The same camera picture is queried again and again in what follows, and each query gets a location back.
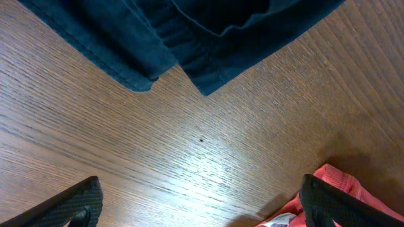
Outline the red printed soccer t-shirt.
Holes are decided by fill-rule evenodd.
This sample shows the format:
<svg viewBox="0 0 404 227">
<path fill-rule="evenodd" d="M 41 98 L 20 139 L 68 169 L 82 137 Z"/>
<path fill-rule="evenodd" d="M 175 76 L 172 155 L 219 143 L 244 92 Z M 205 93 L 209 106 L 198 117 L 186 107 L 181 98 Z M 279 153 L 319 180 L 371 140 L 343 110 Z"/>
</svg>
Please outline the red printed soccer t-shirt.
<svg viewBox="0 0 404 227">
<path fill-rule="evenodd" d="M 304 175 L 299 193 L 257 227 L 403 227 L 403 216 L 372 196 L 353 176 L 325 164 Z"/>
</svg>

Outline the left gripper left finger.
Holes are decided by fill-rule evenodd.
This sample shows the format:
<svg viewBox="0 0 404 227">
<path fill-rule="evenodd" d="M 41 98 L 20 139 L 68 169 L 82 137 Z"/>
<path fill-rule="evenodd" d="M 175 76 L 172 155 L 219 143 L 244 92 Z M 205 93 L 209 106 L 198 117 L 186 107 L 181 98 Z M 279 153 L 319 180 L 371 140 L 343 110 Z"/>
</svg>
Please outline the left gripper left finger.
<svg viewBox="0 0 404 227">
<path fill-rule="evenodd" d="M 37 206 L 1 223 L 1 226 L 96 227 L 103 193 L 98 177 L 90 176 Z"/>
</svg>

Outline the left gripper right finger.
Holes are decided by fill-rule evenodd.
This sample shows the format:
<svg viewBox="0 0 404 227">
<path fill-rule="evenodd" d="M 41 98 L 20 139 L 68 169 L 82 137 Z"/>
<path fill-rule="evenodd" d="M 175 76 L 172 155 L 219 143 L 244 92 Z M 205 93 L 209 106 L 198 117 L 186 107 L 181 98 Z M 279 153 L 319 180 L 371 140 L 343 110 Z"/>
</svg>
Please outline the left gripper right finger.
<svg viewBox="0 0 404 227">
<path fill-rule="evenodd" d="M 307 227 L 403 227 L 403 221 L 378 211 L 314 175 L 304 175 L 299 197 Z"/>
</svg>

